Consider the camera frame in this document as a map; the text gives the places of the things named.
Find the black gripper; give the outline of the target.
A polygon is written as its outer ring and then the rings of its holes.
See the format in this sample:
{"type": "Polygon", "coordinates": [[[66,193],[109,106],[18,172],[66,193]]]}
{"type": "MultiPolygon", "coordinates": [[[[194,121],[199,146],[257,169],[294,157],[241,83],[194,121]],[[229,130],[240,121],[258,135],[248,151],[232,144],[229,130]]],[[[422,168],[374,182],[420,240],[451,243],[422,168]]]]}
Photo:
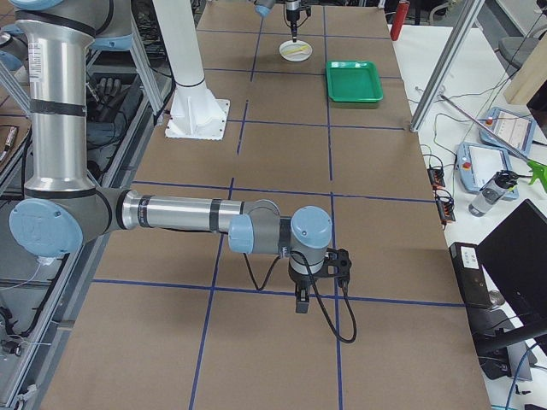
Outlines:
{"type": "Polygon", "coordinates": [[[297,22],[300,18],[300,0],[285,0],[285,17],[291,23],[291,41],[297,41],[297,22]]]}
{"type": "Polygon", "coordinates": [[[327,274],[326,261],[325,256],[317,261],[309,261],[301,255],[290,256],[288,273],[295,286],[296,313],[308,312],[309,290],[318,278],[327,274]]]}

